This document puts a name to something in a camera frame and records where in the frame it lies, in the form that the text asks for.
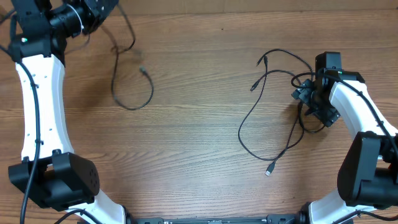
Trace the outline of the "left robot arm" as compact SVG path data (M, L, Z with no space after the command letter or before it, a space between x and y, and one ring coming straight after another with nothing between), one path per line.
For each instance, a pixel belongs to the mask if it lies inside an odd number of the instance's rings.
M15 14L8 54L15 62L23 95L24 144L21 163L8 168L9 179L41 208L78 215L88 223L132 223L127 209L100 188L93 162L75 154L63 105L67 39L94 32L116 1L13 0Z

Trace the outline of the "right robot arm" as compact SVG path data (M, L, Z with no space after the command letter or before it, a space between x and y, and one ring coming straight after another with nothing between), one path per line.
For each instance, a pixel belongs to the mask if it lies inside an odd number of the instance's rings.
M304 205L292 223L353 223L361 215L396 221L375 211L397 206L397 128L378 110L364 78L343 70L340 53L323 52L292 96L326 127L342 119L353 139L336 190Z

